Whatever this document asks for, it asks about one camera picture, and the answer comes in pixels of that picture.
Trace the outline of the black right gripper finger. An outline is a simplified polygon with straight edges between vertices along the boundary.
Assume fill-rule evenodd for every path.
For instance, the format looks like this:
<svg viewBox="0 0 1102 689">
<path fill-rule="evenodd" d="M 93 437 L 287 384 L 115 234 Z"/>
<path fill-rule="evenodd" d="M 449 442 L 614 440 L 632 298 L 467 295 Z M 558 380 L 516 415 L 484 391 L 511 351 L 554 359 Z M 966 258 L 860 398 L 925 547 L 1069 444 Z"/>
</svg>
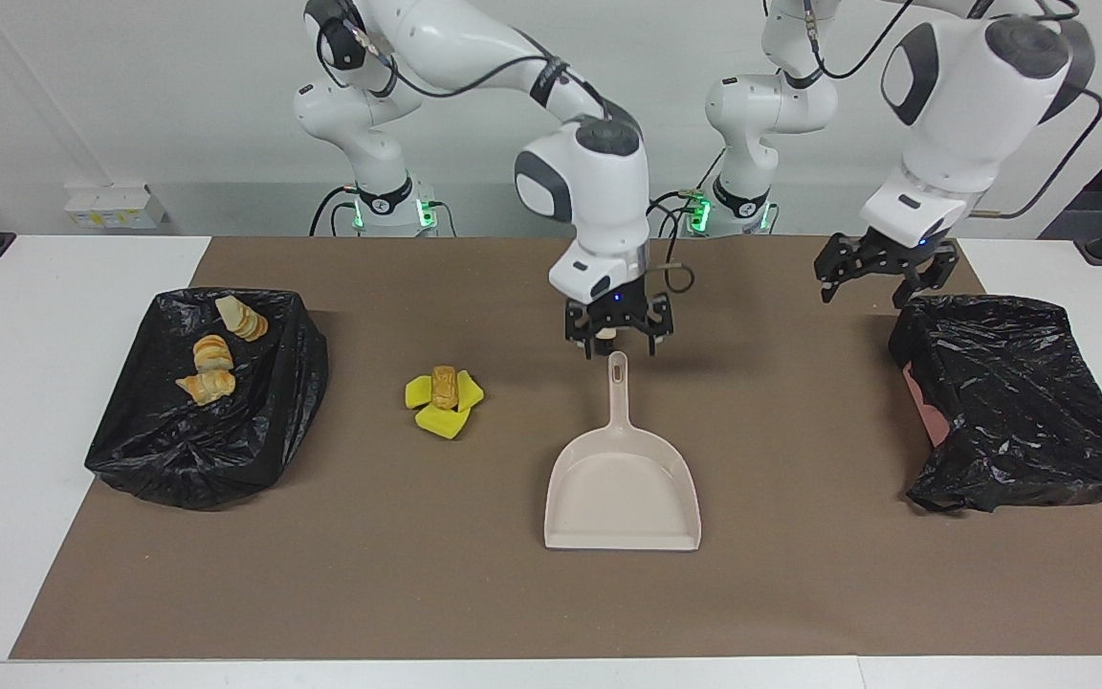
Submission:
<svg viewBox="0 0 1102 689">
<path fill-rule="evenodd" d="M 593 304 L 568 304 L 565 306 L 565 340 L 583 349 L 586 359 L 593 358 L 595 354 L 601 354 L 599 331 L 599 308 Z"/>
<path fill-rule="evenodd" d="M 635 327 L 647 337 L 649 357 L 656 356 L 657 346 L 674 332 L 674 319 L 670 297 L 649 298 Z"/>
</svg>

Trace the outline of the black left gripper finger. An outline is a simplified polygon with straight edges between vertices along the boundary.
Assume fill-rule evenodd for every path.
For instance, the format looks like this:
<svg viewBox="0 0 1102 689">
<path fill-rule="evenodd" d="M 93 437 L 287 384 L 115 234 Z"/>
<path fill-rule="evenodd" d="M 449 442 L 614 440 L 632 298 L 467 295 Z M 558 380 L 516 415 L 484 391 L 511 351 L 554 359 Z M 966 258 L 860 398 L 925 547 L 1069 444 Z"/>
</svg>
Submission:
<svg viewBox="0 0 1102 689">
<path fill-rule="evenodd" d="M 844 233 L 833 234 L 814 258 L 814 274 L 821 283 L 822 302 L 834 300 L 841 284 L 869 274 L 872 256 L 865 236 L 853 238 Z"/>
<path fill-rule="evenodd" d="M 915 294 L 923 291 L 936 291 L 946 286 L 946 280 L 953 274 L 960 260 L 958 243 L 952 239 L 941 239 L 931 261 L 918 267 L 914 272 L 906 271 L 903 282 L 893 292 L 893 306 L 903 309 Z"/>
</svg>

